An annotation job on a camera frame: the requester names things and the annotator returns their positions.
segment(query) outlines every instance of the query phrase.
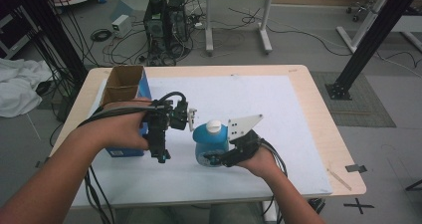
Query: brown cardboard box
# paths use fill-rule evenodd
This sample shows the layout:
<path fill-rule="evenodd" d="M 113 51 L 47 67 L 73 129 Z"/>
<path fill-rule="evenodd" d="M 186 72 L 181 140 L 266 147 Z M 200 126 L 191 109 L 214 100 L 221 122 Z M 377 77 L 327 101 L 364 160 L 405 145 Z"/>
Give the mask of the brown cardboard box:
<path fill-rule="evenodd" d="M 113 102 L 130 101 L 136 98 L 139 81 L 143 76 L 143 66 L 113 67 L 105 84 L 101 106 Z"/>
<path fill-rule="evenodd" d="M 113 67 L 105 84 L 101 106 L 113 102 L 126 102 L 136 97 L 151 99 L 148 81 L 143 66 Z M 147 132 L 147 123 L 139 130 L 143 135 Z M 143 150 L 109 147 L 106 151 L 111 157 L 143 156 Z"/>

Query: white bottle cap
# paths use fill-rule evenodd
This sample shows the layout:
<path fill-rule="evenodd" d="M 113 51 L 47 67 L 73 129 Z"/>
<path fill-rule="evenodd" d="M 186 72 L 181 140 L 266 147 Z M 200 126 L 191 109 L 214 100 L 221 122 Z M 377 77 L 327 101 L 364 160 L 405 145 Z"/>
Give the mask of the white bottle cap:
<path fill-rule="evenodd" d="M 207 131 L 210 134 L 217 134 L 221 130 L 221 121 L 220 120 L 209 120 L 207 122 Z"/>

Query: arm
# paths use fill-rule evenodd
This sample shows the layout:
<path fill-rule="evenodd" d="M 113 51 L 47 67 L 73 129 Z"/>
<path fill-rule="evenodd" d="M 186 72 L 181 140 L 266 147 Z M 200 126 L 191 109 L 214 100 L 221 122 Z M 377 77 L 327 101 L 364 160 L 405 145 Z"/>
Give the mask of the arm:
<path fill-rule="evenodd" d="M 146 106 L 140 102 L 111 106 L 125 105 Z M 143 116 L 139 112 L 108 117 L 73 130 L 43 168 L 0 209 L 0 223 L 63 223 L 97 153 L 109 146 L 148 149 L 138 134 Z"/>
<path fill-rule="evenodd" d="M 267 182 L 276 197 L 286 223 L 324 223 L 263 147 L 248 160 L 239 163 Z"/>

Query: floor mat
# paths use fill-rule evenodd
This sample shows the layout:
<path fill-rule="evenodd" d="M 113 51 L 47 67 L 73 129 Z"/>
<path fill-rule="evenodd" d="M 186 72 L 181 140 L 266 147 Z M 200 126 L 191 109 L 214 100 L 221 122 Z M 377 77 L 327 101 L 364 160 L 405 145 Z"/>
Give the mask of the floor mat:
<path fill-rule="evenodd" d="M 335 124 L 340 126 L 396 127 L 363 74 L 357 77 L 349 90 L 352 101 L 335 101 L 328 96 L 325 84 L 333 84 L 340 73 L 311 72 L 311 75 Z"/>

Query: black cable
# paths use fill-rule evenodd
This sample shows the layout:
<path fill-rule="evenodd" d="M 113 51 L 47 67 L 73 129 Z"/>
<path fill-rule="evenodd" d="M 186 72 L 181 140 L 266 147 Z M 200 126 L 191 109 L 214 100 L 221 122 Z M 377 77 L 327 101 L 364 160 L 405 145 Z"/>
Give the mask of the black cable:
<path fill-rule="evenodd" d="M 268 205 L 267 209 L 265 209 L 265 211 L 261 214 L 261 216 L 264 216 L 271 208 L 271 206 L 273 205 L 274 202 L 274 195 L 271 197 L 271 202 L 270 205 Z"/>
<path fill-rule="evenodd" d="M 321 39 L 321 38 L 319 38 L 318 36 L 316 36 L 316 35 L 313 35 L 313 34 L 311 34 L 311 33 L 307 33 L 307 32 L 301 32 L 301 31 L 283 31 L 283 32 L 280 32 L 280 31 L 275 31 L 275 30 L 273 30 L 273 29 L 271 29 L 268 25 L 267 25 L 267 28 L 271 31 L 271 32 L 274 32 L 274 33 L 299 33 L 299 34 L 305 34 L 305 35 L 308 35 L 308 36 L 311 36 L 311 37 L 314 37 L 314 38 L 316 38 L 317 40 L 319 40 L 322 44 L 323 44 L 323 46 L 325 47 L 325 49 L 327 50 L 327 51 L 329 51 L 330 53 L 332 53 L 332 54 L 334 54 L 334 55 L 336 55 L 336 56 L 341 56 L 341 57 L 348 57 L 348 56 L 351 56 L 351 55 L 353 55 L 353 54 L 340 54 L 340 53 L 336 53 L 336 52 L 333 52 L 327 45 L 326 45 L 326 43 Z"/>
<path fill-rule="evenodd" d="M 82 38 L 82 41 L 84 41 L 85 45 L 88 47 L 87 40 L 85 39 L 85 36 L 84 36 L 84 34 L 83 34 L 83 32 L 82 32 L 82 29 L 81 29 L 81 27 L 80 27 L 80 25 L 79 25 L 79 23 L 78 23 L 78 20 L 77 20 L 77 19 L 76 19 L 76 17 L 75 17 L 75 14 L 74 14 L 73 9 L 69 9 L 69 10 L 71 11 L 72 17 L 71 17 L 71 16 L 69 16 L 69 13 L 68 13 L 68 12 L 67 12 L 67 14 L 68 14 L 68 16 L 69 16 L 69 18 L 70 18 L 70 20 L 71 20 L 72 24 L 74 24 L 74 22 L 72 21 L 72 18 L 73 18 L 73 19 L 74 19 L 74 21 L 75 21 L 74 27 L 75 27 L 75 30 L 77 31 L 78 37 L 80 37 L 80 40 L 81 40 L 81 38 Z M 81 52 L 84 54 L 84 45 L 83 45 L 82 41 L 81 41 L 81 47 L 82 47 L 82 48 L 81 48 Z M 91 55 L 91 57 L 94 59 L 94 61 L 91 61 L 90 59 L 88 59 L 88 57 L 87 57 L 87 59 L 88 59 L 90 62 L 95 63 L 96 65 L 98 65 L 98 62 L 96 61 L 96 58 L 94 57 L 94 55 L 91 53 L 91 50 L 88 50 L 87 54 L 90 54 L 90 55 Z"/>
<path fill-rule="evenodd" d="M 95 121 L 95 120 L 99 120 L 99 119 L 103 119 L 106 117 L 113 117 L 113 116 L 118 116 L 118 115 L 125 115 L 125 114 L 131 114 L 131 113 L 135 113 L 135 112 L 151 112 L 152 108 L 149 107 L 138 107 L 138 108 L 121 108 L 118 110 L 113 110 L 113 111 L 106 111 L 106 112 L 99 112 L 96 114 L 93 114 L 91 117 L 89 117 L 88 119 L 84 120 L 83 122 L 81 122 L 78 127 L 83 126 L 89 122 Z"/>
<path fill-rule="evenodd" d="M 136 54 L 140 53 L 146 47 L 146 44 L 147 43 L 148 43 L 148 41 L 145 40 L 145 43 L 143 44 L 143 46 L 141 48 L 139 48 L 139 50 L 137 50 L 135 53 L 133 53 L 133 55 L 131 55 L 130 57 L 126 58 L 126 60 L 122 61 L 121 63 L 124 64 L 127 60 L 130 60 L 130 62 L 133 64 L 133 62 L 131 61 L 131 58 L 134 57 Z"/>
<path fill-rule="evenodd" d="M 100 213 L 100 217 L 103 220 L 103 223 L 105 224 L 111 224 L 111 222 L 108 220 L 108 217 L 106 216 L 106 213 L 103 211 L 102 205 L 100 203 L 100 199 L 97 196 L 96 189 L 91 184 L 91 177 L 90 177 L 90 171 L 87 171 L 87 174 L 84 178 L 85 186 L 87 191 L 87 197 L 89 199 L 90 204 L 93 206 L 94 209 L 98 210 Z M 95 205 L 93 205 L 90 196 L 93 198 Z"/>
<path fill-rule="evenodd" d="M 198 2 L 199 9 L 201 9 L 201 14 L 200 14 L 200 16 L 201 16 L 201 17 L 205 16 L 205 13 L 204 13 L 204 11 L 202 10 L 202 7 L 201 7 L 201 3 L 199 2 L 199 0 L 196 0 L 196 1 Z"/>
<path fill-rule="evenodd" d="M 392 57 L 395 57 L 395 56 L 398 56 L 398 55 L 402 55 L 402 54 L 409 55 L 409 56 L 410 56 L 410 58 L 412 59 L 412 62 L 413 62 L 413 68 L 417 68 L 417 67 L 418 67 L 418 63 L 419 63 L 420 61 L 422 61 L 422 59 L 421 59 L 421 60 L 419 60 L 418 62 L 416 62 L 416 60 L 415 60 L 415 58 L 413 57 L 413 55 L 412 55 L 411 53 L 409 53 L 409 52 L 399 52 L 399 53 L 397 53 L 397 54 L 394 54 L 394 55 L 388 56 L 388 57 L 386 57 L 386 58 L 381 57 L 381 55 L 379 55 L 379 52 L 378 52 L 378 51 L 376 51 L 376 54 L 378 55 L 378 57 L 379 57 L 381 60 L 388 60 L 388 59 L 390 59 L 390 58 L 392 58 Z"/>
<path fill-rule="evenodd" d="M 111 60 L 115 63 L 115 64 L 123 64 L 125 61 L 127 61 L 127 60 L 129 60 L 131 57 L 133 57 L 134 55 L 136 55 L 138 52 L 140 52 L 140 50 L 138 51 L 138 52 L 136 52 L 135 54 L 133 54 L 132 56 L 130 56 L 129 58 L 126 58 L 123 62 L 116 62 L 115 60 L 114 60 L 114 58 L 113 58 L 113 56 L 116 56 L 116 55 L 114 55 L 113 54 L 113 52 L 114 52 L 114 50 L 118 47 L 118 45 L 121 43 L 121 42 L 123 42 L 123 41 L 125 41 L 127 38 L 129 38 L 129 37 L 131 37 L 131 36 L 133 36 L 133 35 L 135 35 L 135 34 L 138 34 L 138 33 L 141 33 L 141 32 L 144 32 L 145 30 L 141 30 L 141 31 L 137 31 L 137 32 L 134 32 L 134 33 L 131 33 L 131 34 L 127 34 L 126 36 L 124 36 L 123 37 L 123 39 L 121 39 L 120 41 L 118 41 L 118 43 L 113 47 L 113 49 L 111 50 L 111 52 L 109 53 L 109 55 L 110 55 L 110 57 L 111 57 Z"/>
<path fill-rule="evenodd" d="M 245 23 L 245 21 L 244 21 L 244 19 L 247 19 L 247 18 L 250 18 L 250 21 L 252 20 L 252 19 L 254 19 L 254 21 L 255 21 L 255 19 L 260 19 L 260 18 L 257 18 L 256 17 L 256 14 L 258 13 L 258 11 L 254 14 L 254 15 L 252 15 L 251 16 L 251 14 L 248 14 L 248 13 L 245 13 L 245 12 L 242 12 L 242 11 L 238 11 L 238 10 L 235 10 L 235 9 L 232 9 L 232 8 L 229 8 L 229 10 L 231 10 L 231 11 L 233 11 L 233 12 L 236 12 L 236 13 L 240 13 L 240 14 L 244 14 L 244 15 L 247 15 L 247 16 L 249 16 L 249 17 L 245 17 L 245 18 L 243 18 L 242 19 L 242 22 L 244 22 Z M 225 29 L 225 30 L 233 30 L 233 29 L 236 29 L 236 28 L 238 28 L 238 27 L 235 27 L 235 28 L 230 28 L 230 29 Z M 352 54 L 350 53 L 350 54 L 339 54 L 339 53 L 336 53 L 336 52 L 333 52 L 327 45 L 326 45 L 326 43 L 321 39 L 321 38 L 319 38 L 318 36 L 316 36 L 316 35 L 313 35 L 313 34 L 311 34 L 311 33 L 307 33 L 307 32 L 301 32 L 301 31 L 283 31 L 283 32 L 281 32 L 281 31 L 275 31 L 275 30 L 273 30 L 273 29 L 271 29 L 268 25 L 267 25 L 267 28 L 271 31 L 271 32 L 274 32 L 274 33 L 299 33 L 299 34 L 305 34 L 305 35 L 308 35 L 308 36 L 311 36 L 311 37 L 314 37 L 314 38 L 316 38 L 316 39 L 318 39 L 322 44 L 323 44 L 323 46 L 326 48 L 326 50 L 327 51 L 329 51 L 330 53 L 332 53 L 332 54 L 334 54 L 334 55 L 337 55 L 337 56 L 341 56 L 341 57 L 348 57 L 348 56 L 351 56 Z"/>
<path fill-rule="evenodd" d="M 54 131 L 52 132 L 52 134 L 50 135 L 50 146 L 53 147 L 53 135 L 56 133 L 56 131 L 59 129 L 59 127 L 61 127 L 64 123 L 60 123 L 59 126 L 57 126 Z"/>
<path fill-rule="evenodd" d="M 282 223 L 283 221 L 283 214 L 282 212 L 279 210 L 279 213 L 277 214 L 277 224 Z"/>
<path fill-rule="evenodd" d="M 170 98 L 170 97 L 173 97 L 173 96 L 180 96 L 180 97 L 182 98 L 182 102 L 183 102 L 183 103 L 185 103 L 185 102 L 186 102 L 186 96 L 184 96 L 182 93 L 180 93 L 180 92 L 171 92 L 171 93 L 169 93 L 169 94 L 165 95 L 164 97 L 162 97 L 160 100 L 158 100 L 158 104 L 159 104 L 159 105 L 162 105 L 162 104 L 163 104 L 163 102 L 164 102 L 166 99 L 168 99 L 168 98 Z"/>
<path fill-rule="evenodd" d="M 94 169 L 93 169 L 93 166 L 92 165 L 90 166 L 90 171 L 93 174 L 94 181 L 96 182 L 97 187 L 99 188 L 99 190 L 100 190 L 103 198 L 105 199 L 105 204 L 106 204 L 106 206 L 108 208 L 109 215 L 111 216 L 111 222 L 114 224 L 114 215 L 112 214 L 111 205 L 109 204 L 108 199 L 106 198 L 106 195 L 103 192 L 102 186 L 100 185 L 99 181 L 97 180 L 97 176 L 96 176 L 96 173 L 94 172 Z"/>
<path fill-rule="evenodd" d="M 112 32 L 108 29 L 97 29 L 91 33 L 90 38 L 94 42 L 103 42 L 110 38 L 111 35 Z"/>

